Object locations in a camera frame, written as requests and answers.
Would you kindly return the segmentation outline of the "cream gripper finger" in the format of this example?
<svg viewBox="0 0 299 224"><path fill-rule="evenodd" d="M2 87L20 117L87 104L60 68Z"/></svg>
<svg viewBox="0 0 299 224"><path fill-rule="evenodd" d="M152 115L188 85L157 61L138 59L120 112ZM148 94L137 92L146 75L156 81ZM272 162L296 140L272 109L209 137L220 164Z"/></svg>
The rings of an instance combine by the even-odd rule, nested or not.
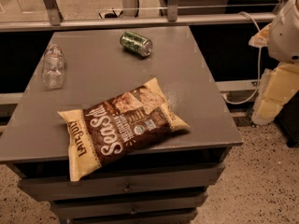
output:
<svg viewBox="0 0 299 224"><path fill-rule="evenodd" d="M279 63L263 72L251 120L256 125L273 121L283 106L299 91L299 64Z"/></svg>
<svg viewBox="0 0 299 224"><path fill-rule="evenodd" d="M261 31L249 40L249 45L254 48L264 48L268 46L269 30L271 24L267 24Z"/></svg>

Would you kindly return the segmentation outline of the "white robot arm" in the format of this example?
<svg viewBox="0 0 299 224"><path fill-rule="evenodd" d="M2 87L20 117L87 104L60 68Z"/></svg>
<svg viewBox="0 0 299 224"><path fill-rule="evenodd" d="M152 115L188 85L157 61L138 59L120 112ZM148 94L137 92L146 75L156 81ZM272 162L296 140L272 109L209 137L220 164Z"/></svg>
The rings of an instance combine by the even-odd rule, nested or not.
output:
<svg viewBox="0 0 299 224"><path fill-rule="evenodd" d="M268 55L278 61L274 70L264 70L251 115L254 124L265 125L299 91L299 0L288 0L249 44L267 47Z"/></svg>

